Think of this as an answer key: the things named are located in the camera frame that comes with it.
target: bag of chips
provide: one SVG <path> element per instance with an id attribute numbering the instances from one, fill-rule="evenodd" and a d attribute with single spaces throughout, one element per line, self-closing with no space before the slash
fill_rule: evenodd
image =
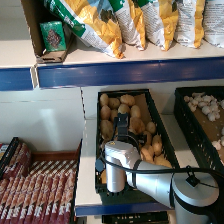
<path id="1" fill-rule="evenodd" d="M 177 0 L 179 20 L 174 39 L 183 46 L 199 48 L 204 37 L 202 27 L 205 0 Z"/>
<path id="2" fill-rule="evenodd" d="M 143 13 L 136 0 L 109 0 L 117 17 L 122 39 L 135 45 L 139 50 L 145 48 L 145 24 Z"/>
<path id="3" fill-rule="evenodd" d="M 205 0 L 203 28 L 206 41 L 216 47 L 224 48 L 223 0 Z"/>
<path id="4" fill-rule="evenodd" d="M 162 50 L 169 50 L 178 20 L 174 0 L 138 0 L 145 22 L 146 37 Z"/>
<path id="5" fill-rule="evenodd" d="M 123 57 L 120 27 L 108 0 L 41 1 L 84 42 L 111 57 Z"/>

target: blue shelf edge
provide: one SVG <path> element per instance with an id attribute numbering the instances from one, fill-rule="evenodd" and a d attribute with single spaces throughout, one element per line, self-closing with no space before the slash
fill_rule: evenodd
<path id="1" fill-rule="evenodd" d="M 33 90 L 30 68 L 0 68 L 0 91 Z"/>
<path id="2" fill-rule="evenodd" d="M 124 85 L 224 78 L 224 57 L 38 67 L 40 88 Z"/>
<path id="3" fill-rule="evenodd" d="M 90 206 L 75 206 L 75 215 L 77 217 L 83 217 L 89 215 L 145 213 L 145 212 L 158 212 L 168 210 L 171 209 L 158 202 L 119 204 L 119 205 L 90 205 Z"/>

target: cardboard box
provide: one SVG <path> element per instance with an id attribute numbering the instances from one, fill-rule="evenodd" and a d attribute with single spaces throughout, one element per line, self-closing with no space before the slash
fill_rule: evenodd
<path id="1" fill-rule="evenodd" d="M 24 15 L 30 32 L 30 37 L 33 44 L 34 54 L 37 63 L 54 63 L 63 62 L 67 51 L 74 40 L 74 35 L 71 33 L 67 25 L 64 26 L 66 46 L 65 51 L 46 52 L 45 45 L 40 29 L 40 23 L 49 21 L 60 21 L 52 15 L 43 5 L 40 0 L 21 0 Z"/>

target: green packaging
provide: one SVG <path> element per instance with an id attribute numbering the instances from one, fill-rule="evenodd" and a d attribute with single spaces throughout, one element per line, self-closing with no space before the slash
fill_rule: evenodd
<path id="1" fill-rule="evenodd" d="M 47 51 L 65 51 L 66 43 L 62 22 L 54 21 L 40 24 Z"/>

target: black crate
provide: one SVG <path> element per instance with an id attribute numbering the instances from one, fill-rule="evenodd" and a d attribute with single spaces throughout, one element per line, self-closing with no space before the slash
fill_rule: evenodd
<path id="1" fill-rule="evenodd" d="M 98 93 L 98 103 L 97 103 L 97 135 L 96 135 L 96 158 L 98 158 L 101 154 L 101 149 L 100 145 L 103 141 L 103 139 L 100 136 L 100 103 L 99 99 L 100 96 L 106 93 L 109 98 L 116 98 L 116 97 L 121 97 L 122 95 L 129 94 L 132 96 L 137 96 L 141 94 L 145 94 L 146 102 L 148 105 L 148 110 L 151 115 L 152 121 L 156 124 L 157 128 L 157 134 L 161 136 L 162 138 L 162 143 L 163 143 L 163 149 L 162 153 L 164 153 L 165 158 L 169 160 L 173 168 L 180 168 L 179 163 L 176 159 L 176 155 L 174 153 L 174 148 L 170 143 L 170 139 L 166 133 L 166 129 L 163 126 L 162 120 L 160 118 L 160 115 L 156 109 L 155 103 L 148 91 L 148 89 L 141 89 L 141 90 L 130 90 L 130 91 L 112 91 L 112 92 L 99 92 Z M 125 184 L 125 188 L 123 191 L 119 193 L 111 193 L 107 190 L 107 185 L 101 183 L 100 179 L 101 174 L 95 170 L 95 189 L 96 193 L 99 193 L 101 197 L 108 197 L 108 196 L 119 196 L 119 195 L 130 195 L 132 198 L 136 198 L 136 200 L 140 201 L 149 201 L 153 200 L 150 196 L 133 189 L 130 187 L 127 183 Z"/>
<path id="2" fill-rule="evenodd" d="M 187 103 L 184 101 L 184 96 L 190 97 L 194 92 L 205 92 L 205 95 L 213 95 L 218 100 L 221 100 L 224 99 L 223 87 L 177 88 L 175 91 L 174 115 L 199 167 L 215 169 L 224 174 L 224 166 L 220 161 L 216 149 L 208 139 L 197 118 L 194 116 L 194 113 L 191 112 Z"/>
<path id="3" fill-rule="evenodd" d="M 134 214 L 103 215 L 105 224 L 169 224 L 167 212 L 147 212 Z"/>

